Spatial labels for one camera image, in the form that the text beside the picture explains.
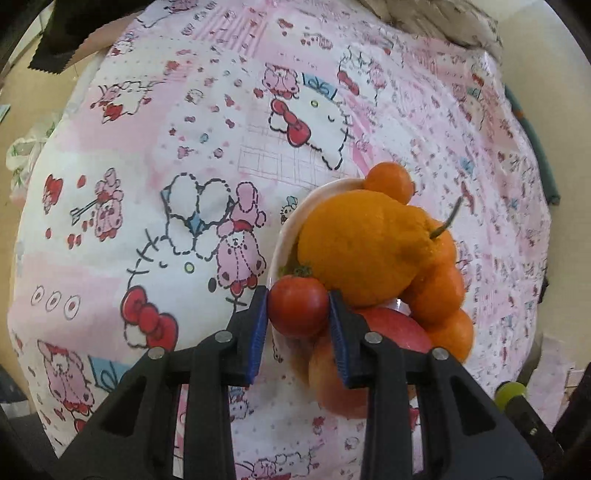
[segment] red apple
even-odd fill
[[[381,333],[401,348],[427,353],[431,340],[417,322],[395,310],[373,307],[360,310],[360,313],[373,332]],[[367,416],[368,390],[366,388],[349,390],[341,381],[335,363],[330,336],[321,337],[314,346],[310,358],[308,378],[310,388],[318,403],[327,410],[349,419]],[[408,387],[408,398],[415,391]]]
[[[358,310],[371,331],[381,333],[400,348],[427,353],[433,345],[427,332],[412,318],[385,307]]]

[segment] white plastic bag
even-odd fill
[[[15,140],[6,152],[6,167],[12,172],[10,199],[24,206],[31,173],[45,143],[56,129],[60,113],[51,113],[38,121],[24,138]]]

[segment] mandarin orange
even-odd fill
[[[460,363],[464,363],[470,355],[474,342],[474,325],[463,310],[456,310],[438,325],[428,326],[426,332],[433,346],[442,346]]]
[[[419,325],[436,325],[459,309],[464,302],[464,281],[454,264],[436,265],[419,279],[404,302]]]
[[[403,205],[414,195],[414,183],[406,169],[391,161],[375,165],[365,177],[363,188],[385,193]]]

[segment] green stem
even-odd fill
[[[294,268],[294,275],[296,277],[308,278],[312,276],[312,269],[308,265],[298,265]]]
[[[457,216],[457,213],[460,211],[460,207],[462,206],[462,200],[463,199],[464,199],[464,197],[459,197],[456,200],[456,204],[453,206],[452,213],[447,218],[447,220],[445,221],[445,223],[441,227],[436,228],[434,231],[431,232],[431,235],[429,235],[429,238],[431,240],[435,240],[439,235],[441,235],[445,230],[447,230],[450,227],[450,225],[455,220],[455,218]]]

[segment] red tomato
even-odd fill
[[[315,278],[287,275],[269,292],[267,312],[280,334],[310,338],[328,324],[329,294]]]

